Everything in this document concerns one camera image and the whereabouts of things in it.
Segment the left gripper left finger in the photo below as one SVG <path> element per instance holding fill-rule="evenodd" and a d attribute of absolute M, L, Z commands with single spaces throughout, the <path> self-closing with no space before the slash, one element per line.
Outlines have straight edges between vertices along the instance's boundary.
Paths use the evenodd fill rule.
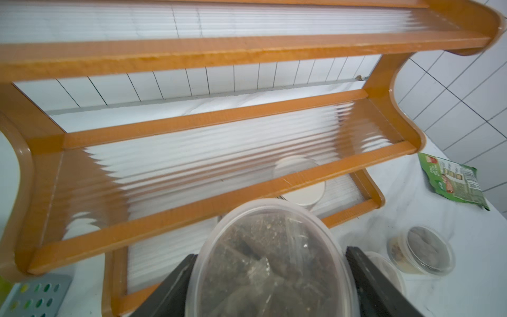
<path fill-rule="evenodd" d="M 198 255 L 189 254 L 130 317 L 184 317 L 186 296 Z"/>

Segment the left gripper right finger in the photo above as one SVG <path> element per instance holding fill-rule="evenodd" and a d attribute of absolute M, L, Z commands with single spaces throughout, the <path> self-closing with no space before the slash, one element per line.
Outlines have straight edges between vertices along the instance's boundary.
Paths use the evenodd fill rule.
<path fill-rule="evenodd" d="M 361 316 L 423 316 L 359 247 L 347 247 L 345 255 L 355 280 Z"/>

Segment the red label seed jar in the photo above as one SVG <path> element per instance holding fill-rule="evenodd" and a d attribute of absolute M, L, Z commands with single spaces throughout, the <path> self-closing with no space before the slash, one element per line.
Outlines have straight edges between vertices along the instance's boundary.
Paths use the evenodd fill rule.
<path fill-rule="evenodd" d="M 376 252 L 365 252 L 369 260 L 384 274 L 384 276 L 402 294 L 406 295 L 405 283 L 399 270 L 384 256 Z"/>

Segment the yellow label seed jar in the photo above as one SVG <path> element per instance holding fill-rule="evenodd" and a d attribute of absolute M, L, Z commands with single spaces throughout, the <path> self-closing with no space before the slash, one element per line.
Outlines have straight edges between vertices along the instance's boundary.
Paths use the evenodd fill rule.
<path fill-rule="evenodd" d="M 451 273 L 456 266 L 449 242 L 425 226 L 406 228 L 391 237 L 387 252 L 395 267 L 407 274 L 441 277 Z"/>

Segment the small red jar shelf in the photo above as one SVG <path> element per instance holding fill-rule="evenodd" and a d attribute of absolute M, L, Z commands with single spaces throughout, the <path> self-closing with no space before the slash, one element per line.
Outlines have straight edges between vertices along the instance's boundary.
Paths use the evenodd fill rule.
<path fill-rule="evenodd" d="M 201 247 L 186 316 L 358 316 L 344 252 L 307 209 L 257 199 L 226 214 Z"/>

